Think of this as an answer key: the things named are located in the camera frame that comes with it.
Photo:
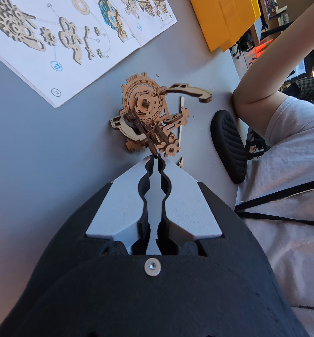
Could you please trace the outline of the person in white shirt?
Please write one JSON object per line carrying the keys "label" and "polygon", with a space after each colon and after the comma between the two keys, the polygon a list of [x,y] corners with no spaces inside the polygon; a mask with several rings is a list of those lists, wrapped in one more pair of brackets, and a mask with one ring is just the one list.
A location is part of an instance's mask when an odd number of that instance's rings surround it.
{"label": "person in white shirt", "polygon": [[[270,149],[247,164],[241,203],[314,181],[314,105],[288,97],[265,132]],[[314,336],[314,226],[244,219],[264,250],[281,290],[310,336]]]}

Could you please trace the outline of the nested yellow plastic bins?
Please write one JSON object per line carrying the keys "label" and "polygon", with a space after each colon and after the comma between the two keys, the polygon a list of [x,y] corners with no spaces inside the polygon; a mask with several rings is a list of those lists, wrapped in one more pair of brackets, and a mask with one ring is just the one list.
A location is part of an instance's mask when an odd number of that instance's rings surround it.
{"label": "nested yellow plastic bins", "polygon": [[260,18],[256,0],[191,0],[210,52],[225,52]]}

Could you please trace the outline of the wooden gear model assembly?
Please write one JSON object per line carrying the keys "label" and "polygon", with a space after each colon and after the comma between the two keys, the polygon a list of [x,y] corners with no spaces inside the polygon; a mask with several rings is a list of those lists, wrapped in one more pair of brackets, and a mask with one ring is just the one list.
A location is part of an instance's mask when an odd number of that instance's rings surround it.
{"label": "wooden gear model assembly", "polygon": [[210,103],[212,93],[202,88],[192,87],[188,83],[175,83],[170,87],[159,86],[146,73],[134,74],[126,79],[121,86],[123,91],[122,105],[119,116],[110,120],[113,129],[120,131],[127,139],[126,147],[129,151],[139,152],[143,148],[144,134],[134,131],[131,124],[124,119],[124,114],[135,111],[139,118],[149,125],[156,134],[159,144],[156,146],[158,154],[164,157],[175,156],[180,147],[178,136],[174,131],[180,125],[185,126],[190,118],[188,108],[183,107],[181,113],[170,114],[166,102],[169,93],[184,94],[197,98],[200,103]]}

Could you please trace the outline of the person's right forearm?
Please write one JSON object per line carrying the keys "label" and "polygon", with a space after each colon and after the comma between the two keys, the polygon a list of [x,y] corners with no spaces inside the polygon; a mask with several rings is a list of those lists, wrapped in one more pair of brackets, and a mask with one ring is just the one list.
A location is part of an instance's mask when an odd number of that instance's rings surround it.
{"label": "person's right forearm", "polygon": [[233,92],[236,114],[253,129],[264,128],[287,98],[279,88],[314,49],[314,3],[247,70]]}

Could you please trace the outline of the black office chair base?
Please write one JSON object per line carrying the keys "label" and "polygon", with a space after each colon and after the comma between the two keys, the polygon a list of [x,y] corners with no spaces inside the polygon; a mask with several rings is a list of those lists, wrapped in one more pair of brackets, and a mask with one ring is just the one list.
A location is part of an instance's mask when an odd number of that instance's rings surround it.
{"label": "black office chair base", "polygon": [[255,47],[254,40],[249,32],[246,32],[235,45],[237,49],[236,52],[232,54],[232,57],[236,56],[236,59],[239,59],[242,52],[249,52]]}

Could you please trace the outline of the model instruction booklet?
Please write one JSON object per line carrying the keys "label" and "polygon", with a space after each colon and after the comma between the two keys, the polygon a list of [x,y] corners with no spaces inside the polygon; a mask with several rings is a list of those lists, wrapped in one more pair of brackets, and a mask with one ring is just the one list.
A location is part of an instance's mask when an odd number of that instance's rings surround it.
{"label": "model instruction booklet", "polygon": [[164,0],[0,0],[0,60],[57,108],[176,22]]}

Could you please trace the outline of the grey desk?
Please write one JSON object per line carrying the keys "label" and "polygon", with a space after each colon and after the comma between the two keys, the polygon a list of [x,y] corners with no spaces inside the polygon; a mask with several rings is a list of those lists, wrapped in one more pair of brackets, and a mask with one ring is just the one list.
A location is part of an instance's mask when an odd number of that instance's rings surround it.
{"label": "grey desk", "polygon": [[146,72],[162,86],[189,83],[213,94],[208,104],[185,97],[184,170],[228,206],[237,186],[213,146],[218,110],[234,113],[239,76],[229,51],[209,52],[190,1],[169,1],[177,23],[59,108],[53,108],[0,61],[0,324],[24,291],[62,224],[104,184],[149,151],[128,152],[110,126],[122,106],[121,85]]}

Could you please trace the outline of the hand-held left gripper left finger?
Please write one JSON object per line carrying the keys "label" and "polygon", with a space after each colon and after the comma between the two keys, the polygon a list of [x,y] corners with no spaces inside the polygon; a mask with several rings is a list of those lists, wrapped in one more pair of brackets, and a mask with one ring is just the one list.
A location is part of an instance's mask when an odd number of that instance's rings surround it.
{"label": "hand-held left gripper left finger", "polygon": [[130,255],[145,255],[150,239],[147,201],[154,157],[115,179],[86,231],[88,238],[122,242]]}

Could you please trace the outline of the small notched wooden axle piece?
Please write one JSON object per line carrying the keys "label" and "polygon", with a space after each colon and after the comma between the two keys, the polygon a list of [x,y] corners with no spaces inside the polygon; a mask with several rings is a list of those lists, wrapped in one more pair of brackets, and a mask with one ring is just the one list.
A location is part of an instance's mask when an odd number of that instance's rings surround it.
{"label": "small notched wooden axle piece", "polygon": [[153,129],[144,123],[135,111],[126,112],[123,116],[124,119],[126,119],[131,124],[131,127],[134,131],[138,131],[138,134],[144,134],[146,136],[146,139],[143,140],[143,145],[148,147],[153,157],[157,159],[158,151],[156,146],[159,144],[159,141],[157,140]]}

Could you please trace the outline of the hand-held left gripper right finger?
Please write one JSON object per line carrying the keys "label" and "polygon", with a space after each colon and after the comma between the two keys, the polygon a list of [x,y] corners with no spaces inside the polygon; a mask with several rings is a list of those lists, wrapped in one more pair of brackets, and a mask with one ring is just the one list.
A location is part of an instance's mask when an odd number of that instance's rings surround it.
{"label": "hand-held left gripper right finger", "polygon": [[168,158],[158,156],[162,201],[157,246],[162,255],[178,255],[187,242],[220,238],[223,233],[196,179]]}

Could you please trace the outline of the thin wooden rod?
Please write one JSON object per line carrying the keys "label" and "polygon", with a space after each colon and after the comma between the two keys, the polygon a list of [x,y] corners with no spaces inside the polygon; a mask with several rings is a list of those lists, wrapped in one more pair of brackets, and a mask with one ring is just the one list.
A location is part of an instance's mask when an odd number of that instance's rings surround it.
{"label": "thin wooden rod", "polygon": [[[180,107],[179,107],[179,112],[181,113],[181,109],[184,107],[184,103],[185,103],[185,98],[184,96],[180,97]],[[178,146],[181,146],[181,137],[182,137],[182,127],[183,125],[179,126],[179,130],[178,130],[178,139],[179,139],[179,144]]]}

